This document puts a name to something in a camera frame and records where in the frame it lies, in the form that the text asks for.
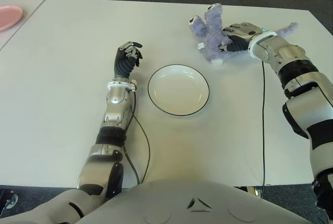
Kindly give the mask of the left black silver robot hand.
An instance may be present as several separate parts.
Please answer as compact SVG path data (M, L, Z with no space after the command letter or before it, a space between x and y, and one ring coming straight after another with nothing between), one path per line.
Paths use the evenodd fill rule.
M142 48L140 43L126 42L117 49L114 61L115 77L129 79L133 69L139 67L139 60L143 58L139 48Z

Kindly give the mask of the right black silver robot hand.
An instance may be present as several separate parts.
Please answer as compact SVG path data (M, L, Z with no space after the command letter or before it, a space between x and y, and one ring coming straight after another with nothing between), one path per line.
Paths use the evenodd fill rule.
M252 23L235 23L229 27L225 27L223 32L226 33L226 36L232 41L230 44L221 45L219 47L220 51L244 51L249 47L250 41L263 33L263 30L253 25Z

